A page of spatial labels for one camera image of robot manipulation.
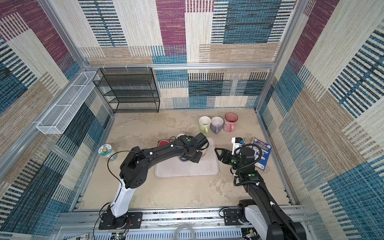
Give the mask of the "pink patterned mug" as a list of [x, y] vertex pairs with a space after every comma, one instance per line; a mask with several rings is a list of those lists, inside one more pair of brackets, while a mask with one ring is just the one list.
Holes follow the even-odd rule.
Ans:
[[239, 117], [235, 113], [227, 113], [224, 119], [224, 131], [234, 132]]

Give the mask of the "purple mug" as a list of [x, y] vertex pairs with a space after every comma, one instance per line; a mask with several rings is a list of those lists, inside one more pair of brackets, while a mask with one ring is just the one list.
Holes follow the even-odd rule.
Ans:
[[211, 131], [216, 135], [223, 129], [224, 120], [221, 117], [211, 118]]

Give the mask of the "blue polka dot mug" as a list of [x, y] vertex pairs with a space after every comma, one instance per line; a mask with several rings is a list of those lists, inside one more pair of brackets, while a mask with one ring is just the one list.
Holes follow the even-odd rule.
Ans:
[[179, 159], [180, 159], [180, 161], [182, 161], [182, 162], [188, 162], [188, 161], [189, 161], [189, 159], [186, 158], [185, 156], [180, 156]]

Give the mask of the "green mug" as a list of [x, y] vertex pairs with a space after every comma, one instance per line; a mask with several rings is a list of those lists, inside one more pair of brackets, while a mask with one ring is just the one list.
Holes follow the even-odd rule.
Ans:
[[211, 128], [211, 118], [208, 116], [202, 116], [199, 118], [199, 129], [201, 133], [207, 134]]

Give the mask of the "beige ceramic teapot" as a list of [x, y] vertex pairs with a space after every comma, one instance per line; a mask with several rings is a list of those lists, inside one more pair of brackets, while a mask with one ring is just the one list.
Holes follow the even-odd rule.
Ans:
[[201, 150], [201, 152], [202, 152], [202, 157], [207, 153], [207, 149], [208, 149], [208, 147], [205, 146], [204, 149]]

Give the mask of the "small labelled jar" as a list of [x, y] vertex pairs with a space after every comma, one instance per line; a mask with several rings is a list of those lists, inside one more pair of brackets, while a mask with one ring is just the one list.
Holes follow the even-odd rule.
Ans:
[[98, 154], [108, 160], [114, 154], [113, 147], [110, 144], [104, 144], [99, 147]]

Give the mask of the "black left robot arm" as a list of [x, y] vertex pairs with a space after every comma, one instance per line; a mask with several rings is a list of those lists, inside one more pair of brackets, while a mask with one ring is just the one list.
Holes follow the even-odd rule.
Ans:
[[101, 215], [99, 229], [121, 229], [128, 221], [128, 208], [136, 188], [147, 179], [151, 167], [171, 159], [180, 157], [192, 163], [199, 163], [203, 150], [209, 147], [206, 136], [199, 133], [195, 137], [181, 135], [169, 143], [149, 149], [134, 147], [120, 166], [120, 174], [115, 177], [119, 188], [114, 200]]

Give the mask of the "white plastic tray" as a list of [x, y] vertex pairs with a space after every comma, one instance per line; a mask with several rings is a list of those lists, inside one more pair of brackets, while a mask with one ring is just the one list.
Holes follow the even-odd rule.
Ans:
[[210, 146], [201, 157], [199, 163], [182, 162], [173, 157], [155, 166], [157, 178], [204, 177], [216, 176], [219, 173], [219, 161], [215, 153], [216, 142], [208, 138]]

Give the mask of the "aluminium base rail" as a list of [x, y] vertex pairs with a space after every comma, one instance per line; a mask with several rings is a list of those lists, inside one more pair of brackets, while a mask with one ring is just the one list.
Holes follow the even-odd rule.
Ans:
[[103, 211], [59, 216], [52, 240], [313, 240], [302, 206], [131, 209], [107, 222]]

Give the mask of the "red mug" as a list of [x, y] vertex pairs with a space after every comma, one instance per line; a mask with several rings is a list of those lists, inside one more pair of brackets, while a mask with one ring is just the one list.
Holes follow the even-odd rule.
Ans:
[[166, 145], [166, 144], [168, 144], [168, 143], [169, 143], [168, 140], [160, 140], [160, 141], [158, 142], [158, 147], [163, 146], [163, 145]]

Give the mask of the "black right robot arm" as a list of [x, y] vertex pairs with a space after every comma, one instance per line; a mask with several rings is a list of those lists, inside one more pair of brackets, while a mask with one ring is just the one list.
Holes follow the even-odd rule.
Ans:
[[305, 228], [294, 222], [276, 203], [255, 164], [262, 158], [262, 148], [245, 144], [234, 151], [215, 148], [218, 160], [234, 171], [234, 186], [244, 187], [252, 201], [240, 202], [239, 221], [250, 223], [262, 240], [305, 240]]

